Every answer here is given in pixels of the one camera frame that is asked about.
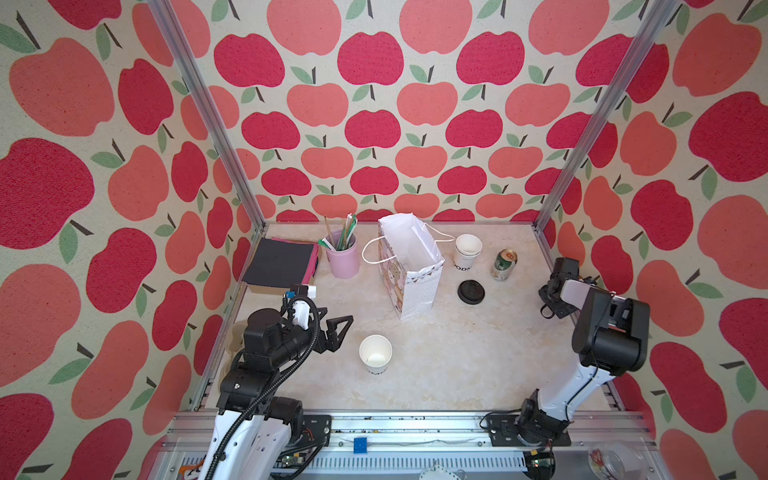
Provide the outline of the white paper gift bag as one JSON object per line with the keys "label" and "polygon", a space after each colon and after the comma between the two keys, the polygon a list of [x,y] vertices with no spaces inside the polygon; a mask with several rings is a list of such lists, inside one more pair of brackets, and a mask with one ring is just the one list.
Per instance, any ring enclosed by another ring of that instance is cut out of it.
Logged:
{"label": "white paper gift bag", "polygon": [[432,308],[445,263],[439,245],[454,240],[411,213],[378,220],[378,236],[362,248],[361,258],[379,268],[400,319]]}

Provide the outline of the clear plastic container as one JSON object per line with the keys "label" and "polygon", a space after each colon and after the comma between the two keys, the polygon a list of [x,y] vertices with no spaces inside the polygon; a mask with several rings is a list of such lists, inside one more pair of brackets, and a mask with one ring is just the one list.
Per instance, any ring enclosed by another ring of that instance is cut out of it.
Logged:
{"label": "clear plastic container", "polygon": [[647,461],[640,453],[622,442],[602,443],[590,448],[589,467],[602,480],[645,479]]}

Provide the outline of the green drink can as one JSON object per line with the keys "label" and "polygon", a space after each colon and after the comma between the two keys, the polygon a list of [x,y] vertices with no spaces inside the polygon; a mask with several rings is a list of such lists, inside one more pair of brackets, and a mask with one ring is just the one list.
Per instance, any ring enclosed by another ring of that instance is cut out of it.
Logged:
{"label": "green drink can", "polygon": [[498,252],[491,268],[491,276],[496,281],[506,281],[518,261],[517,253],[512,249],[503,249]]}

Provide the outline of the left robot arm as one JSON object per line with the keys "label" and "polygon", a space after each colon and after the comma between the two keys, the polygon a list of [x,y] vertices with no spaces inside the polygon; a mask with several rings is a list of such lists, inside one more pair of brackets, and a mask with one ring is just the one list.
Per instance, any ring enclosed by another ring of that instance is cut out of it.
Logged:
{"label": "left robot arm", "polygon": [[329,416],[306,421],[300,400],[276,394],[311,353],[341,347],[354,317],[326,314],[297,297],[248,317],[244,347],[220,384],[201,479],[295,479],[328,444]]}

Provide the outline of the black napkin stack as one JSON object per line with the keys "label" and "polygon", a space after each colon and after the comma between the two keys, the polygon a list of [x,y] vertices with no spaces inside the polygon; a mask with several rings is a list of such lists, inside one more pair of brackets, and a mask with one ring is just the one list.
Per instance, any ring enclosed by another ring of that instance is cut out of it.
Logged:
{"label": "black napkin stack", "polygon": [[292,285],[311,284],[319,262],[319,245],[264,238],[243,273],[252,286],[287,290]]}

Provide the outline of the cardboard cup carrier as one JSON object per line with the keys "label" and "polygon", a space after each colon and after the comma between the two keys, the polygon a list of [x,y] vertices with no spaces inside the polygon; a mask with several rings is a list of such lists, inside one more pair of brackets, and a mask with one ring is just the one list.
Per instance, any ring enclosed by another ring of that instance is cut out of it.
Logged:
{"label": "cardboard cup carrier", "polygon": [[231,369],[231,364],[236,354],[244,347],[244,331],[247,327],[246,321],[235,322],[228,330],[225,338],[224,351],[218,375],[216,386],[219,387],[224,377]]}

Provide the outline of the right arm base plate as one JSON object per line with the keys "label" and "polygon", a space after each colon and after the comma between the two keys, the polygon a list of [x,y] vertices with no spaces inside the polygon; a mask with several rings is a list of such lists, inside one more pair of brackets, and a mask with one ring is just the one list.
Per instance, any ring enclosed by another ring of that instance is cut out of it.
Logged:
{"label": "right arm base plate", "polygon": [[519,420],[519,413],[491,412],[480,421],[493,447],[567,447],[572,445],[568,423],[546,415]]}

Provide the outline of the green paper straw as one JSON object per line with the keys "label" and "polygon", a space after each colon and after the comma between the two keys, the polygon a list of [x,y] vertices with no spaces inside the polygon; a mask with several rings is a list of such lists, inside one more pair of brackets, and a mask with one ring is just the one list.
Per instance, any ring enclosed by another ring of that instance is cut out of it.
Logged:
{"label": "green paper straw", "polygon": [[347,250],[349,248],[350,238],[356,228],[357,217],[355,214],[348,214],[344,222],[344,226],[339,238],[338,248],[340,251]]}

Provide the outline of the left aluminium frame post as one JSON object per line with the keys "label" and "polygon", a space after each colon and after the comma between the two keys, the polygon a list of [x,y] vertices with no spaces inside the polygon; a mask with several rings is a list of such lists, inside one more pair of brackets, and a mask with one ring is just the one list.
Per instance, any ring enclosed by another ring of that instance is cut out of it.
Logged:
{"label": "left aluminium frame post", "polygon": [[267,229],[265,218],[251,191],[249,180],[239,155],[230,141],[216,102],[200,73],[196,58],[173,9],[172,2],[149,0],[148,4],[195,102],[211,142],[219,153],[227,174],[233,182],[234,189],[254,225],[254,230],[263,237]]}

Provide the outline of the orange candy bag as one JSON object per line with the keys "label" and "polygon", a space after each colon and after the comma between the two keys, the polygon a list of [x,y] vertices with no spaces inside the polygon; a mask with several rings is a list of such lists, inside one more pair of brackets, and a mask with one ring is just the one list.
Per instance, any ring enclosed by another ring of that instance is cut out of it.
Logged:
{"label": "orange candy bag", "polygon": [[205,459],[201,459],[195,464],[183,465],[179,469],[180,480],[200,480],[202,479],[202,468]]}

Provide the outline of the blue small block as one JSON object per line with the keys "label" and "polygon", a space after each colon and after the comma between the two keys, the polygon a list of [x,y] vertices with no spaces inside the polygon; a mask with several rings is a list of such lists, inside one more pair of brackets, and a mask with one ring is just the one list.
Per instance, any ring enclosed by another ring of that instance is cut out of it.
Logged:
{"label": "blue small block", "polygon": [[357,437],[353,439],[353,453],[366,454],[368,452],[368,439],[365,437]]}

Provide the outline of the right aluminium frame post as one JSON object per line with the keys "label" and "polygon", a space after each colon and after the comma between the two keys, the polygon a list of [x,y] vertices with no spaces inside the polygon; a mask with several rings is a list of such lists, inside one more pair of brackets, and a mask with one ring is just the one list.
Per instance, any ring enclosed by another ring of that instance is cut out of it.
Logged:
{"label": "right aluminium frame post", "polygon": [[597,102],[597,107],[591,114],[576,147],[568,155],[560,175],[533,223],[533,232],[538,237],[544,237],[544,230],[557,206],[561,204],[562,198],[574,180],[581,163],[587,158],[612,112],[627,93],[631,81],[637,75],[651,48],[681,4],[681,1],[659,0],[650,6],[650,10],[642,20],[636,36],[630,42],[613,79]]}

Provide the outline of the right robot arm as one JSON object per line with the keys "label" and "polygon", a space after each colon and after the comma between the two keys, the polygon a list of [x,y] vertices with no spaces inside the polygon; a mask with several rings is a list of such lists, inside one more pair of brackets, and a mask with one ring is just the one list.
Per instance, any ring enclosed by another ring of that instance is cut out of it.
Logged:
{"label": "right robot arm", "polygon": [[651,313],[649,304],[581,278],[579,262],[567,257],[555,260],[539,296],[554,316],[576,313],[578,319],[571,339],[575,358],[565,377],[535,390],[521,406],[518,438],[529,446],[560,438],[594,391],[645,364]]}

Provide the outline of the pink straw holder cup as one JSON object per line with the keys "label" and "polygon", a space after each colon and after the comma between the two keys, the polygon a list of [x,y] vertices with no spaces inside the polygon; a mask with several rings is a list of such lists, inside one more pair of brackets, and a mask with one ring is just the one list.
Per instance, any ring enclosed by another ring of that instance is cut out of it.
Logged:
{"label": "pink straw holder cup", "polygon": [[346,249],[341,251],[325,249],[325,253],[334,277],[346,280],[357,275],[360,269],[361,256],[355,234],[350,236]]}

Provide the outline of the white paper coffee cup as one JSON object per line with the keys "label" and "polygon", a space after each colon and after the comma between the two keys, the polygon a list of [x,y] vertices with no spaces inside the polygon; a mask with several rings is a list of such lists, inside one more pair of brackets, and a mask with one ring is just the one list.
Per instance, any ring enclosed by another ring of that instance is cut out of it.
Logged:
{"label": "white paper coffee cup", "polygon": [[359,357],[369,373],[384,373],[392,359],[393,348],[390,341],[378,334],[369,335],[359,346]]}

